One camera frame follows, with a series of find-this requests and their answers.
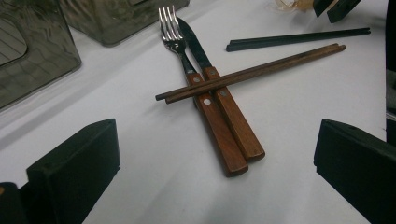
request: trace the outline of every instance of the cutlery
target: cutlery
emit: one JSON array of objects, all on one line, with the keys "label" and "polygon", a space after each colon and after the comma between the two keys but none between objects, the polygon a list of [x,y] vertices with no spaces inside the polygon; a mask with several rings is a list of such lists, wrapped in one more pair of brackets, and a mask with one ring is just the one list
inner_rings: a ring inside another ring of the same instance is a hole
[{"label": "cutlery", "polygon": [[[173,8],[171,12],[169,7],[159,8],[159,16],[163,43],[167,49],[177,54],[183,65],[189,85],[204,82],[186,55],[186,43],[179,31],[175,9]],[[225,174],[227,176],[235,176],[246,172],[248,170],[247,162],[212,96],[208,92],[202,93],[194,97],[194,102],[214,136],[219,156],[223,161]]]},{"label": "cutlery", "polygon": [[332,44],[318,49],[312,49],[303,53],[289,56],[287,58],[279,59],[270,63],[264,63],[249,69],[232,73],[223,77],[218,77],[213,80],[206,81],[190,87],[180,88],[174,91],[168,91],[155,98],[157,101],[165,100],[167,104],[180,101],[203,92],[213,91],[222,87],[226,87],[238,82],[242,82],[254,77],[272,74],[279,72],[303,63],[309,63],[314,60],[333,55],[341,52],[347,47],[345,45]]},{"label": "cutlery", "polygon": [[[207,58],[194,31],[181,18],[177,18],[177,20],[181,33],[183,34],[192,55],[201,67],[204,78],[206,80],[213,80],[220,77],[217,69],[212,66]],[[265,156],[264,149],[253,130],[250,128],[248,121],[245,119],[242,111],[239,109],[227,87],[212,91],[212,95],[218,103],[228,126],[233,132],[233,137],[235,138],[236,143],[238,143],[245,159],[247,161],[257,161],[262,159]]]}]

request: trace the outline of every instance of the stainless steel knife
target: stainless steel knife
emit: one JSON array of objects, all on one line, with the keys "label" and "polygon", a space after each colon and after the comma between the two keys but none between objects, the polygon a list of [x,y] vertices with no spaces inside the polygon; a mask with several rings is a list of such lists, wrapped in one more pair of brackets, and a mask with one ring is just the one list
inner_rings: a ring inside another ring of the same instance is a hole
[{"label": "stainless steel knife", "polygon": [[[202,69],[204,78],[211,80],[220,77],[217,69],[212,66],[207,58],[204,49],[190,26],[180,18],[177,18],[177,20],[188,47]],[[221,113],[227,120],[245,159],[247,161],[262,159],[265,156],[264,149],[228,89],[224,87],[212,92],[212,94],[220,107]]]}]

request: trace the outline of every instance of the knife handle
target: knife handle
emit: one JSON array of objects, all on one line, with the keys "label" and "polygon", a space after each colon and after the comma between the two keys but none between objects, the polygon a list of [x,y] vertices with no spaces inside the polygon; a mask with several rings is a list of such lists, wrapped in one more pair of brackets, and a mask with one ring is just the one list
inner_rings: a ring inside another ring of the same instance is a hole
[{"label": "knife handle", "polygon": [[[220,77],[213,66],[204,68],[203,75],[206,80]],[[265,156],[264,149],[227,87],[214,91],[213,95],[245,159],[247,161],[261,160]]]},{"label": "knife handle", "polygon": [[[187,81],[190,85],[194,85],[204,80],[200,74],[196,73],[187,75]],[[238,144],[235,142],[233,134],[222,117],[219,108],[214,104],[212,96],[209,93],[204,93],[194,97],[194,101],[205,118],[208,128],[213,133],[225,174],[227,176],[236,176],[246,172],[248,164],[239,150]]]}]

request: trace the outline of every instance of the fork tines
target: fork tines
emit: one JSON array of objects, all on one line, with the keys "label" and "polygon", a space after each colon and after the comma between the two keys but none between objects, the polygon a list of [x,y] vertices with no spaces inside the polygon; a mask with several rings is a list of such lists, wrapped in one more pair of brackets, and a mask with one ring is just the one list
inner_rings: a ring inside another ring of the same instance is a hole
[{"label": "fork tines", "polygon": [[176,17],[175,7],[160,7],[158,8],[160,16],[161,31],[165,40],[176,40],[182,39],[183,36],[180,34],[178,21]]}]

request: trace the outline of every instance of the metal rivet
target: metal rivet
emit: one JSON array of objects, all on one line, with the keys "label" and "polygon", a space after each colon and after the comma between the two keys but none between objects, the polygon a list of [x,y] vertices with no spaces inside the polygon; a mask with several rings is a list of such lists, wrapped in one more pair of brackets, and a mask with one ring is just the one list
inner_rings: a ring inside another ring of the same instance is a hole
[{"label": "metal rivet", "polygon": [[209,100],[209,99],[204,99],[204,104],[206,104],[206,105],[210,105],[210,104],[212,104],[212,102],[210,102],[210,100]]}]

